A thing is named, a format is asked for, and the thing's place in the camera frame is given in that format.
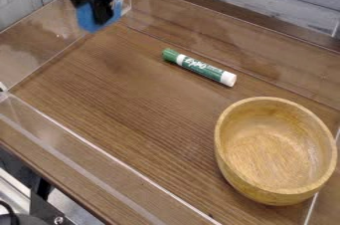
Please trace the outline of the blue rectangular block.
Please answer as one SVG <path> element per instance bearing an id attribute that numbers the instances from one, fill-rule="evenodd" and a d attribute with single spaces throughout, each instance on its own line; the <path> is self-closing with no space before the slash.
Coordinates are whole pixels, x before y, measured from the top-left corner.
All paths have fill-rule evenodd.
<path id="1" fill-rule="evenodd" d="M 121 0 L 115 0 L 114 13 L 114 17 L 107 21 L 106 24 L 98 24 L 95 21 L 95 13 L 91 4 L 86 3 L 77 9 L 77 17 L 81 28 L 90 33 L 95 33 L 117 23 L 123 16 L 123 3 Z"/>

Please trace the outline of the brown wooden bowl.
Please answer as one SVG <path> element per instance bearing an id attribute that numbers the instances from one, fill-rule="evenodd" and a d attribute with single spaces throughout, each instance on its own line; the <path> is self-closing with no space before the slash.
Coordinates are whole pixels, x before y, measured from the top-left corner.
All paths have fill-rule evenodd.
<path id="1" fill-rule="evenodd" d="M 235 190 L 273 206 L 310 199 L 337 169 L 329 126 L 307 107 L 282 98 L 255 97 L 230 105 L 217 121 L 214 149 Z"/>

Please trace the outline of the green Expo marker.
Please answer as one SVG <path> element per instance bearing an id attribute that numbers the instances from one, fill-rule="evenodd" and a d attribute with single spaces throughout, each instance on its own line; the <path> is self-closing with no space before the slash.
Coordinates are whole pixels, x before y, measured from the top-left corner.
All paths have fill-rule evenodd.
<path id="1" fill-rule="evenodd" d="M 211 80 L 225 84 L 229 87 L 234 87 L 237 83 L 237 74 L 210 65 L 209 63 L 179 53 L 177 50 L 165 49 L 163 58 L 166 61 L 178 64 L 187 70 L 201 74 Z"/>

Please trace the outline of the clear acrylic corner bracket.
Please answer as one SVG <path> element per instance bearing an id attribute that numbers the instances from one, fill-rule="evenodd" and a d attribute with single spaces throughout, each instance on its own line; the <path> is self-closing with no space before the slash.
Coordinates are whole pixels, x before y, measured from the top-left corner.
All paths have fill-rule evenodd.
<path id="1" fill-rule="evenodd" d="M 117 0 L 117 4 L 122 15 L 126 15 L 133 10 L 133 0 Z"/>

